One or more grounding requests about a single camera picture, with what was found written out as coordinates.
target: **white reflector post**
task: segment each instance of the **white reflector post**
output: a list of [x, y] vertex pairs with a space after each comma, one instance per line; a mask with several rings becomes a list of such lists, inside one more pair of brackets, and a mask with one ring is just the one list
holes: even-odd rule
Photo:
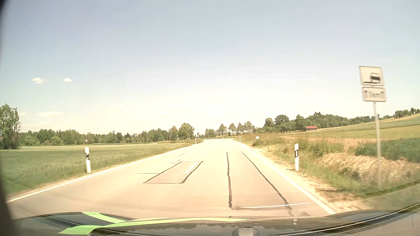
[[294, 145], [294, 169], [299, 171], [299, 144]]
[[86, 172], [90, 173], [90, 159], [89, 159], [89, 148], [85, 147], [84, 148], [84, 153], [86, 154]]

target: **tree line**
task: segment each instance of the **tree line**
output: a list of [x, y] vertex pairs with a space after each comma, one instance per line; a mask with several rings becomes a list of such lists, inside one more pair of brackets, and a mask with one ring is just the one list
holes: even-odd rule
[[393, 117], [394, 117], [394, 119], [398, 119], [398, 118], [403, 118], [403, 117], [407, 117], [407, 116], [410, 116], [410, 115], [416, 115], [416, 114], [420, 114], [420, 109], [410, 108], [410, 110], [408, 110], [408, 109], [396, 110]]
[[79, 145], [79, 144], [115, 144], [115, 143], [141, 143], [159, 142], [164, 140], [186, 140], [193, 139], [194, 127], [183, 123], [179, 128], [172, 126], [168, 130], [161, 128], [143, 131], [141, 133], [126, 133], [110, 131], [108, 134], [80, 134], [74, 129], [65, 131], [52, 129], [40, 129], [39, 131], [28, 131], [19, 133], [18, 142], [22, 146], [49, 146], [49, 145]]
[[[381, 119], [394, 117], [402, 118], [410, 115], [420, 114], [420, 109], [411, 108], [410, 110], [397, 110], [393, 116], [385, 115]], [[164, 140], [186, 140], [195, 137], [214, 138], [224, 135], [240, 135], [259, 132], [290, 132], [304, 131], [306, 126], [316, 126], [317, 128], [330, 128], [354, 125], [374, 121], [374, 116], [358, 116], [346, 118], [338, 115], [321, 114], [315, 112], [304, 118], [297, 115], [291, 120], [286, 115], [278, 115], [274, 118], [265, 119], [263, 127], [255, 127], [250, 121], [238, 125], [231, 123], [228, 127], [221, 124], [218, 129], [207, 128], [204, 135], [194, 134], [194, 127], [188, 123], [183, 123], [179, 128], [172, 126], [168, 130], [152, 129], [141, 133], [122, 134], [121, 132], [110, 131], [108, 134], [80, 134], [74, 129], [65, 131], [52, 129], [40, 129], [39, 131], [21, 132], [21, 123], [17, 108], [11, 108], [5, 104], [0, 107], [0, 149], [17, 149], [20, 146], [40, 146], [40, 145], [71, 145], [71, 144], [112, 144], [112, 143], [141, 143], [158, 142]]]
[[[385, 115], [379, 120], [389, 119], [389, 118], [402, 118], [410, 115], [420, 114], [420, 109], [411, 108], [410, 110], [397, 110], [393, 116]], [[346, 118], [338, 115], [331, 114], [321, 114], [321, 112], [315, 112], [313, 115], [310, 115], [304, 118], [301, 115], [297, 115], [295, 119], [291, 120], [286, 115], [278, 115], [274, 118], [265, 119], [263, 127], [255, 127], [251, 124], [250, 121], [245, 122], [243, 125], [239, 123], [235, 126], [234, 123], [231, 123], [229, 127], [225, 127], [223, 124], [217, 130], [212, 128], [206, 129], [205, 137], [212, 138], [217, 135], [231, 135], [236, 133], [237, 135], [250, 132], [261, 133], [261, 132], [276, 132], [276, 133], [285, 133], [291, 131], [304, 131], [306, 126], [316, 126], [317, 128], [332, 128], [340, 126], [355, 125], [360, 123], [372, 122], [375, 121], [374, 116], [357, 116], [355, 118]]]
[[39, 131], [20, 132], [21, 122], [17, 108], [5, 104], [0, 107], [0, 149], [17, 149], [20, 146], [41, 145], [78, 145], [78, 144], [113, 144], [158, 142], [164, 140], [194, 139], [194, 127], [183, 123], [179, 128], [172, 126], [168, 130], [152, 129], [134, 134], [122, 134], [110, 131], [108, 134], [80, 134], [74, 129], [65, 131], [40, 129]]

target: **rectangular white sign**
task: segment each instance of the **rectangular white sign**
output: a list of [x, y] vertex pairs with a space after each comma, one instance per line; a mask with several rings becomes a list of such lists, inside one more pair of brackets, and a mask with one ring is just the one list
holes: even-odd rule
[[364, 86], [384, 86], [383, 72], [381, 67], [359, 66], [360, 83]]
[[386, 102], [385, 88], [362, 87], [363, 101]]

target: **sign post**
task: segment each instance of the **sign post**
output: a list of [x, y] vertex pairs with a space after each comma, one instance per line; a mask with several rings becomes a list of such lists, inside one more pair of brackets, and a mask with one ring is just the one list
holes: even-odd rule
[[299, 171], [299, 144], [294, 145], [294, 169]]
[[86, 154], [86, 172], [90, 173], [90, 159], [89, 159], [89, 148], [85, 147], [84, 148], [84, 153]]
[[362, 85], [363, 101], [373, 102], [373, 115], [376, 126], [376, 145], [378, 149], [378, 188], [381, 188], [381, 136], [379, 132], [379, 117], [376, 102], [386, 102], [385, 81], [381, 67], [359, 66], [360, 83]]

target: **crop field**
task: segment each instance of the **crop field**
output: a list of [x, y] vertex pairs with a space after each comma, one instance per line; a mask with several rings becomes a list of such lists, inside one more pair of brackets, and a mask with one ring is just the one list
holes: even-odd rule
[[[420, 138], [420, 115], [379, 122], [381, 140]], [[278, 134], [279, 136], [307, 136], [309, 138], [376, 139], [375, 122], [337, 128], [325, 128], [309, 132]]]
[[7, 194], [14, 194], [84, 174], [86, 172], [84, 147], [89, 147], [92, 171], [95, 171], [192, 144], [194, 140], [125, 145], [22, 147], [15, 150], [1, 150], [0, 164]]

